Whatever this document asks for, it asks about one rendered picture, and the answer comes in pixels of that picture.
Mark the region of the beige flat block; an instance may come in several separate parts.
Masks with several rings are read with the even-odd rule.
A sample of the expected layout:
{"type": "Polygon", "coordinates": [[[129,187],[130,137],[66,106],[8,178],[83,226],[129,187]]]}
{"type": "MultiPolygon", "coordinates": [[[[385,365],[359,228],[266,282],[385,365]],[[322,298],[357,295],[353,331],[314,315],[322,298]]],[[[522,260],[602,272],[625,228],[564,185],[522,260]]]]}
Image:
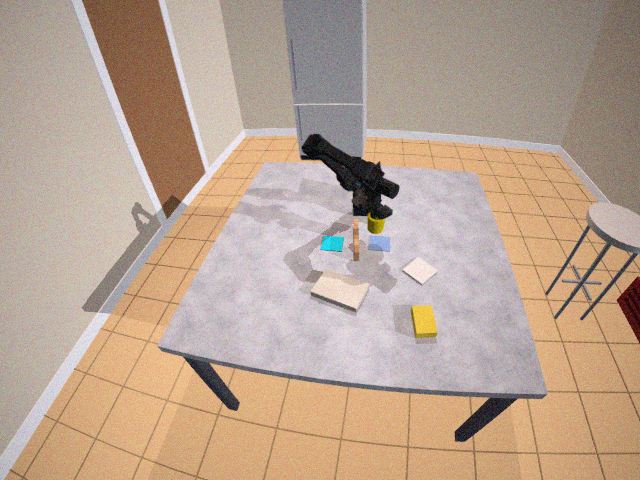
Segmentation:
{"type": "Polygon", "coordinates": [[[310,293],[356,313],[368,289],[369,283],[326,269],[310,293]]]}

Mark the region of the white flat square tile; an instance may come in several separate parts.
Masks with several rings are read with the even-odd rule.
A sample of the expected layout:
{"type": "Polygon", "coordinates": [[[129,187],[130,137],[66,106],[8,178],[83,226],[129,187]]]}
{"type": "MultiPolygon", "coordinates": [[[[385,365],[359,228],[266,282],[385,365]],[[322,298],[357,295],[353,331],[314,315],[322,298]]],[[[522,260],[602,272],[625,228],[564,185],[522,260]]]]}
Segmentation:
{"type": "Polygon", "coordinates": [[[420,257],[414,259],[409,265],[403,268],[402,271],[421,285],[438,272],[438,270],[423,261],[420,257]]]}

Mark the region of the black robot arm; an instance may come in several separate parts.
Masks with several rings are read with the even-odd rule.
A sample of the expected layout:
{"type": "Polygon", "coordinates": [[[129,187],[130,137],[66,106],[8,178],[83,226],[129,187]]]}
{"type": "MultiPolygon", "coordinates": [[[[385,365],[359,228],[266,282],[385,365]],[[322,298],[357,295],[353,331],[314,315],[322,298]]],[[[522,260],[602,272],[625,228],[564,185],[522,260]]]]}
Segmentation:
{"type": "MultiPolygon", "coordinates": [[[[319,134],[307,137],[303,143],[302,152],[324,162],[336,174],[342,188],[347,191],[355,192],[363,188],[369,192],[377,191],[391,199],[395,198],[399,192],[400,186],[384,179],[385,173],[375,163],[351,157],[332,146],[319,134]],[[378,174],[376,174],[377,171],[378,174]]],[[[371,197],[365,195],[365,192],[354,197],[352,202],[358,211],[365,211],[368,206],[372,206],[371,197]]]]}

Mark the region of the yellow rectangular block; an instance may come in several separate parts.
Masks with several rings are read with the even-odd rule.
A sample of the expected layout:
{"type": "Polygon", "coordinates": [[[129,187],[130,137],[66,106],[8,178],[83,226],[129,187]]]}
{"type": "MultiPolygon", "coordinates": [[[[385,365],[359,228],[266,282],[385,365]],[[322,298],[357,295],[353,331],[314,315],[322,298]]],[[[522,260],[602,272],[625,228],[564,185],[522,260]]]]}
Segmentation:
{"type": "Polygon", "coordinates": [[[429,338],[437,336],[435,318],[432,306],[412,306],[411,316],[415,338],[429,338]]]}

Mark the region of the orange flat bar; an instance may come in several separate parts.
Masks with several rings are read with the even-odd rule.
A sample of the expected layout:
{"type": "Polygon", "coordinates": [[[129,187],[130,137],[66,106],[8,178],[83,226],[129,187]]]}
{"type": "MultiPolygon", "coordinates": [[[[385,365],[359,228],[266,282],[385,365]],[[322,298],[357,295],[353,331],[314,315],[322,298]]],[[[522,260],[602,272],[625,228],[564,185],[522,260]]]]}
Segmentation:
{"type": "Polygon", "coordinates": [[[354,261],[359,261],[359,225],[358,219],[354,219],[354,261]]]}

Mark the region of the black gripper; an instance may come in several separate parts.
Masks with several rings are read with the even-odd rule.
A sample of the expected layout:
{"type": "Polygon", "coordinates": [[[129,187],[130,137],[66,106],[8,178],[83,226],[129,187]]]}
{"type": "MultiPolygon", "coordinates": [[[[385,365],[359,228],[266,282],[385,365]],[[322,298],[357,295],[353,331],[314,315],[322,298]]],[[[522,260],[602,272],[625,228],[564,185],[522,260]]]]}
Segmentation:
{"type": "Polygon", "coordinates": [[[372,206],[368,206],[368,209],[366,209],[366,211],[368,214],[370,213],[372,219],[377,217],[382,220],[393,215],[393,210],[391,208],[386,205],[383,206],[382,204],[380,204],[380,202],[382,202],[382,199],[380,199],[380,193],[378,193],[377,191],[369,192],[366,189],[362,188],[358,191],[353,192],[353,198],[357,195],[362,195],[362,192],[365,192],[365,195],[369,195],[371,197],[372,206]]]}

